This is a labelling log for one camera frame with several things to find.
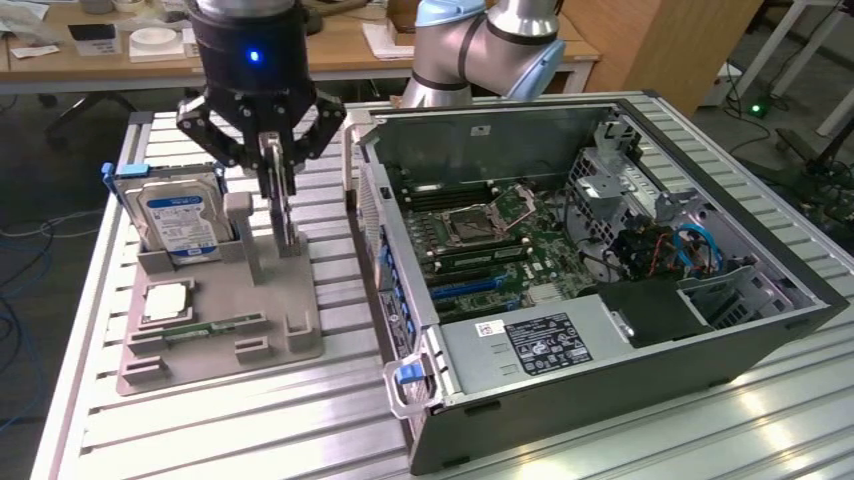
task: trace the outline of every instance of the robotic arm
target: robotic arm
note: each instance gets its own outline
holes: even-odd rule
[[[320,156],[344,120],[344,107],[308,76],[307,12],[299,0],[191,0],[188,8],[207,87],[179,105],[177,128],[223,165],[257,177],[279,254],[292,255],[293,175]],[[312,105],[316,120],[295,138]],[[213,124],[211,112],[240,131],[241,143]]]
[[[471,103],[469,84],[528,101],[554,77],[566,44],[558,39],[562,0],[421,0],[415,65],[405,108]]]

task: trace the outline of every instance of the blue expansion slot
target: blue expansion slot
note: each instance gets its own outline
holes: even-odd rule
[[[501,283],[504,283],[504,276],[457,285],[455,287],[440,287],[429,293],[429,298],[433,300],[441,300],[443,298],[459,297],[460,295],[469,293],[485,292],[487,290],[495,290],[501,286]]]

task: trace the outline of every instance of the cable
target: cable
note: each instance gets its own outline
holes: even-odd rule
[[[806,46],[808,45],[810,41],[812,40],[812,35],[815,35],[815,32],[818,32],[818,29],[820,28],[820,26],[824,24],[824,22],[827,21],[827,19],[830,18],[830,16],[834,14],[834,12],[836,11],[836,9],[839,8],[839,5],[842,5],[842,1],[843,0],[836,0],[836,4],[832,6],[832,8],[830,9],[830,11],[827,12],[827,15],[824,15],[824,17],[822,18],[822,20],[815,24],[815,26],[812,27],[812,30],[810,31],[810,34],[806,36],[806,42],[803,43],[803,45],[800,45],[800,47],[794,51],[794,53],[791,55],[788,55],[788,57],[786,58],[786,60],[783,61],[782,65],[779,66],[779,68],[776,69],[776,73],[774,74],[774,76],[771,77],[771,80],[768,81],[767,84],[767,89],[766,89],[766,94],[768,96],[768,98],[771,99],[771,105],[774,107],[776,107],[779,110],[782,110],[783,112],[788,111],[788,105],[786,104],[786,102],[783,101],[783,99],[780,97],[778,97],[776,95],[771,94],[771,90],[774,90],[774,85],[776,84],[776,81],[779,80],[780,75],[783,74],[783,72],[786,71],[786,67],[788,66],[788,62],[791,62],[791,60],[798,56],[798,54],[803,51],[803,49],[806,48]]]
[[[17,417],[17,420],[14,421],[14,423],[17,423],[18,425],[21,424],[29,424],[29,423],[44,423],[46,421],[48,417]],[[9,418],[0,418],[0,423],[5,423],[8,422],[10,419]]]
[[[0,342],[2,342],[6,338],[9,338],[12,332],[14,332],[14,324],[12,323],[12,320],[5,317],[0,317],[0,321],[2,321],[2,323],[5,324],[6,329],[5,332],[2,332],[2,337],[0,337]]]
[[[12,97],[12,101],[9,102],[8,105],[0,105],[0,115],[2,115],[5,112],[12,110],[12,108],[14,107],[14,104],[17,104],[17,95]]]
[[[711,273],[711,257],[715,252],[711,249],[711,245],[706,244],[706,248],[708,249],[708,261],[706,262],[706,268],[708,268],[708,273]]]
[[[14,417],[9,418],[2,425],[0,425],[0,434],[2,434],[4,430],[6,428],[9,428],[9,426],[22,417],[26,416],[26,414],[29,413],[29,411],[36,407],[36,405],[38,405],[38,403],[41,402],[41,399],[44,397],[44,372],[41,370],[41,360],[38,358],[38,352],[36,351],[36,347],[33,345],[32,342],[32,337],[29,335],[29,331],[26,330],[26,327],[21,324],[17,315],[14,314],[14,309],[12,308],[12,305],[9,304],[8,300],[5,299],[5,297],[2,297],[0,295],[0,304],[2,304],[6,312],[8,312],[8,319],[12,321],[12,323],[14,324],[14,327],[17,329],[18,332],[18,339],[22,339],[22,343],[24,343],[24,348],[26,350],[26,353],[29,355],[29,361],[32,363],[34,372],[36,372],[36,393],[33,394],[32,400],[29,401],[29,403],[26,404],[26,406],[24,407],[24,409],[20,411],[20,413],[17,415],[14,415]]]
[[[683,225],[679,225],[679,227],[672,233],[672,244],[678,249],[678,255],[682,262],[688,267],[694,267],[694,263],[691,262],[691,259],[688,258],[687,254],[684,253],[684,248],[682,246],[682,236],[679,235],[680,232],[694,232],[699,234],[700,237],[703,237],[703,239],[706,240],[706,243],[708,244],[708,248],[714,252],[715,260],[718,261],[718,271],[723,271],[723,255],[720,255],[720,249],[715,244],[715,239],[711,236],[711,233],[708,232],[708,230],[706,230],[703,227],[700,227],[694,223],[686,223]]]
[[[750,145],[751,143],[760,142],[760,141],[767,140],[768,138],[771,138],[771,131],[760,123],[754,122],[752,120],[742,117],[742,111],[743,111],[742,110],[742,98],[740,98],[740,95],[738,94],[738,89],[735,88],[735,82],[732,80],[732,71],[730,70],[730,59],[728,58],[726,59],[726,75],[727,75],[727,79],[730,81],[730,91],[726,94],[727,106],[723,107],[723,113],[726,113],[735,120],[739,120],[739,121],[742,121],[744,123],[748,123],[754,127],[759,127],[762,129],[762,132],[763,132],[762,136],[743,141],[742,143],[739,143],[738,145],[735,145],[732,148],[730,148],[727,150],[727,153],[730,155],[734,155],[735,151],[738,149],[740,149],[742,147]]]
[[[616,266],[612,263],[610,263],[607,260],[604,260],[604,257],[607,256],[607,252],[608,252],[608,250],[602,252],[602,259],[598,259],[592,255],[590,255],[587,252],[578,252],[578,255],[582,257],[582,260],[592,260],[594,262],[596,262],[600,265],[604,265],[610,269],[608,270],[608,281],[610,281],[611,280],[611,270],[616,271],[616,273],[623,273],[623,269],[619,266]]]
[[[48,225],[48,240],[44,243],[44,247],[41,247],[38,254],[32,257],[32,259],[24,264],[24,266],[18,268],[17,271],[12,275],[9,275],[9,277],[2,282],[0,282],[0,289],[9,283],[12,283],[17,279],[17,277],[20,277],[22,273],[29,269],[29,267],[36,264],[36,262],[44,257],[44,255],[46,255],[50,245],[53,244],[53,225],[50,225],[49,223],[45,224]]]
[[[652,252],[652,262],[650,262],[650,272],[646,274],[647,277],[651,277],[652,273],[655,272],[655,262],[658,261],[658,251],[660,250],[662,240],[664,240],[666,236],[667,236],[666,233],[662,233],[658,236],[658,242],[655,242],[655,251]]]
[[[14,346],[12,347],[12,355],[5,360],[5,362],[2,362],[2,364],[0,365],[0,375],[2,375],[2,373],[5,372],[5,369],[9,368],[9,365],[12,365],[12,362],[14,361],[14,358],[17,357],[17,353],[21,350],[21,332],[20,332],[20,330],[17,328],[17,323],[14,322],[12,317],[6,317],[5,315],[0,315],[0,319],[2,319],[5,322],[9,323],[9,328],[10,328],[8,335],[5,335],[2,337],[2,340],[5,341],[5,339],[12,334],[14,334]]]
[[[72,220],[74,218],[81,218],[85,217],[88,215],[96,215],[98,213],[104,213],[102,209],[97,209],[97,210],[86,210],[86,211],[80,211],[80,212],[74,212],[70,213],[68,215],[62,215],[61,217],[56,217],[56,218],[50,218],[48,220],[45,220],[41,225],[38,225],[38,228],[36,230],[30,230],[28,232],[17,232],[17,233],[10,233],[6,232],[5,230],[0,229],[0,235],[2,235],[4,237],[9,237],[9,238],[22,238],[22,237],[29,237],[32,235],[37,235],[41,234],[41,236],[46,237],[48,233],[45,231],[46,227],[54,227],[56,225],[58,225],[60,223],[62,223],[66,220]],[[53,234],[53,238],[76,238],[76,237],[82,237],[85,235],[90,235],[92,233],[96,233],[100,230],[100,228],[93,228],[90,230],[85,230],[82,232],[77,232],[77,233],[68,233],[68,234],[62,234],[62,235],[57,235]]]
[[[45,275],[46,275],[46,273],[48,273],[48,270],[50,269],[50,261],[52,261],[52,259],[50,259],[50,253],[49,253],[44,248],[29,248],[29,247],[24,247],[24,246],[20,246],[20,245],[13,245],[13,244],[9,244],[9,243],[2,243],[2,242],[0,242],[0,248],[5,248],[5,249],[8,249],[8,250],[13,250],[13,251],[17,251],[17,252],[33,252],[33,253],[36,253],[36,254],[37,254],[34,258],[36,258],[36,259],[37,259],[37,258],[41,258],[41,259],[44,260],[44,262],[42,262],[42,267],[41,267],[41,271],[36,274],[36,276],[34,276],[33,278],[30,278],[28,281],[22,282],[22,283],[21,283],[16,288],[13,288],[10,291],[8,291],[8,292],[0,292],[0,294],[1,294],[2,296],[5,296],[5,298],[8,299],[8,298],[13,298],[13,297],[16,297],[16,296],[17,296],[17,295],[24,291],[24,289],[26,289],[28,287],[30,287],[34,283],[37,283],[37,282],[44,278],[44,276],[45,276]]]

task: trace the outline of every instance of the motherboard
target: motherboard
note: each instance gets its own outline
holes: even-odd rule
[[[441,323],[575,298],[595,284],[542,195],[521,183],[403,192]]]

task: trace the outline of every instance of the desk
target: desk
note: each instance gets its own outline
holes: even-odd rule
[[[854,298],[854,259],[666,102],[632,93],[624,98],[810,268]],[[319,284],[323,357],[132,397],[116,394],[116,371],[139,236],[111,197],[32,479],[850,475],[854,307],[731,383],[435,475],[411,477],[400,424],[388,412],[381,386],[381,360],[345,221],[341,146],[337,136],[321,158],[307,162],[293,196],[292,218],[309,238]],[[648,143],[639,147],[655,148]],[[132,121],[120,160],[189,164],[208,158],[201,152],[176,130],[175,113],[163,113]],[[646,168],[655,170],[666,187],[680,188],[684,174],[660,168],[655,157],[644,155]],[[240,169],[229,169],[227,176],[232,191],[255,185],[255,180],[241,178]],[[252,225],[260,231],[269,228],[269,217],[259,213]],[[555,401],[571,405],[571,399]]]
[[[363,19],[381,19],[383,9],[365,7],[344,15],[324,18],[323,31],[308,37],[308,69],[312,78],[324,80],[359,80],[407,78],[411,60],[381,61],[373,57],[361,34]],[[149,88],[193,87],[204,83],[199,58],[167,62],[131,63],[127,53],[101,57],[80,57],[73,47],[66,25],[116,22],[131,14],[88,15],[80,6],[52,5],[45,23],[66,39],[58,53],[18,60],[8,54],[9,48],[22,46],[17,38],[8,38],[0,50],[6,60],[0,61],[0,94],[96,92],[141,90]],[[599,52],[583,41],[572,24],[560,17],[560,38],[567,40],[563,65],[570,72],[566,92],[580,92]],[[127,33],[123,50],[127,52]]]

